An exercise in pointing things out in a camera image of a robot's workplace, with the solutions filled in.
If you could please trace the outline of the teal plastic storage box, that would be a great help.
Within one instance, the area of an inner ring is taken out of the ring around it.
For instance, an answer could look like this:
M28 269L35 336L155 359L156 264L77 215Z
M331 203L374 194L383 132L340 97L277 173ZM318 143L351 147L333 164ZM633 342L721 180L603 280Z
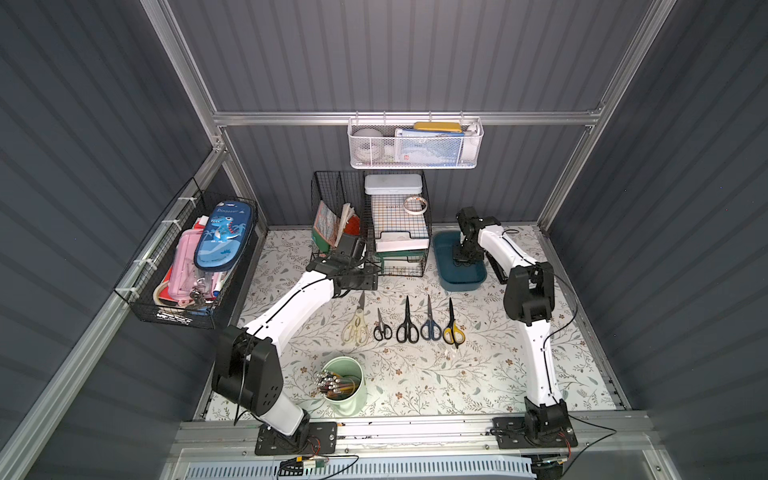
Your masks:
M483 261L468 264L453 258L454 247L459 246L460 241L459 231L438 232L432 240L439 283L447 292L474 291L487 279Z

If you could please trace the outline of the cream handled kitchen scissors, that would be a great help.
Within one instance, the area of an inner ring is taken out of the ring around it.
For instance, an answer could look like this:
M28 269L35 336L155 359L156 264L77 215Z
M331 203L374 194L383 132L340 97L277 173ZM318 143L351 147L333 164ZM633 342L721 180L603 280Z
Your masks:
M341 333L343 345L363 346L368 343L370 334L365 321L365 291L358 299L353 317L347 322Z

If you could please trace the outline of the small black scissors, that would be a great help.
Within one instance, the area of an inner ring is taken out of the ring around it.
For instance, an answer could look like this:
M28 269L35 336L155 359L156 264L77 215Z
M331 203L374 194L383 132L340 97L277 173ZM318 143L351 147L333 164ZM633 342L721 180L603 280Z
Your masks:
M393 329L385 322L380 309L377 310L377 321L374 325L373 337L376 341L390 340L393 337Z

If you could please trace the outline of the yellow handled scissors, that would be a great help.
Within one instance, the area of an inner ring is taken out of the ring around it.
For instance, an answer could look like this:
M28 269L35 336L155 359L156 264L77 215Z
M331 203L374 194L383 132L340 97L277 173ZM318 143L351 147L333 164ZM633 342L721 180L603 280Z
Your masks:
M466 334L459 328L457 324L457 318L455 315L455 309L453 300L449 299L448 303L448 324L443 329L442 338L445 343L453 345L458 349L466 341Z

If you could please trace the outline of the blue handled scissors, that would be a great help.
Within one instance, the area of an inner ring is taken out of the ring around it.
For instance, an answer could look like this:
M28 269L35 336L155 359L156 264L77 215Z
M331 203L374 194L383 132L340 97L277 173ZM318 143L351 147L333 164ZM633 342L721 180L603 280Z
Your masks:
M427 297L426 320L420 327L420 336L425 341L442 339L442 329L434 319L431 296Z

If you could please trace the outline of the large black scissors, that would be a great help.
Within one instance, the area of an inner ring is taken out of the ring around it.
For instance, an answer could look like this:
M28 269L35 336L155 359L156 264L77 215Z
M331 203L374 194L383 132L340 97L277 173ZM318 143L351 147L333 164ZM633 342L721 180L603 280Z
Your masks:
M396 341L401 344L416 344L420 339L419 330L415 323L412 321L409 297L406 297L404 319L398 325L395 331L395 338Z

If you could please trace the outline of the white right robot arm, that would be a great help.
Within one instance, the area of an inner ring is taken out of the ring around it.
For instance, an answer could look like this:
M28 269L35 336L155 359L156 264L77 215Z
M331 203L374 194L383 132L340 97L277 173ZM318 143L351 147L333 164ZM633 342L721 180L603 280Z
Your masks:
M460 264L489 259L505 283L503 308L516 322L527 374L523 435L536 446L575 446L566 400L558 386L552 354L551 323L555 309L555 272L552 265L525 252L492 216L472 207L456 215L461 242L453 250Z

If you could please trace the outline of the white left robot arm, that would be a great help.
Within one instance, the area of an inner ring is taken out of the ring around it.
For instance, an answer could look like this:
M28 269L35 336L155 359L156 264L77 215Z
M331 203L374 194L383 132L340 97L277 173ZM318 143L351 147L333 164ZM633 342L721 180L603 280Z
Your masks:
M374 288L374 267L360 236L344 234L337 248L310 260L287 293L255 320L219 336L212 391L251 413L299 448L309 436L309 413L284 393L280 357L315 312L348 291Z

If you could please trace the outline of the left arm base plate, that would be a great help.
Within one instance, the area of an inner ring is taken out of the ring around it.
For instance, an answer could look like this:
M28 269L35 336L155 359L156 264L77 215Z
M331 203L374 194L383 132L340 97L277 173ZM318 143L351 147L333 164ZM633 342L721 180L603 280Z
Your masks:
M338 424L336 422L304 422L299 425L293 435L284 435L270 426L261 425L254 454L256 456L328 455L335 452L337 440Z

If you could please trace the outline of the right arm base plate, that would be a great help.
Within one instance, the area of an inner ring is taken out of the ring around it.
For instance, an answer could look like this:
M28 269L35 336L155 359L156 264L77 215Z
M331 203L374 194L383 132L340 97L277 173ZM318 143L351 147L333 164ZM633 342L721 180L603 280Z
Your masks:
M574 449L579 445L568 421L540 421L531 416L503 416L492 419L487 434L496 439L502 450L510 449Z

